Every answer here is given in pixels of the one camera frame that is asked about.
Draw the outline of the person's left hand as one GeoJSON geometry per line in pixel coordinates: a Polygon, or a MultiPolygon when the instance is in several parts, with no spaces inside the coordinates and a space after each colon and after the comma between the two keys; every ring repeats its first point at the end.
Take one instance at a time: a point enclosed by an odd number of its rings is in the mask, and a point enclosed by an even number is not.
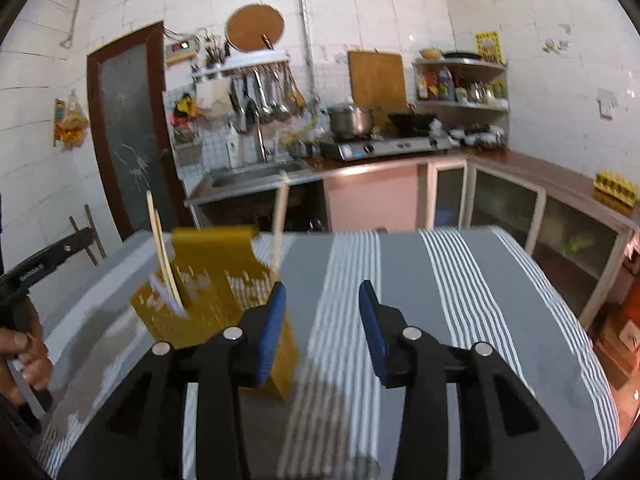
{"type": "Polygon", "coordinates": [[[4,362],[4,358],[21,363],[24,382],[37,391],[47,388],[52,375],[53,365],[48,358],[48,349],[44,343],[32,336],[2,328],[1,335],[1,394],[13,404],[23,404],[24,396],[16,380],[4,362]]]}

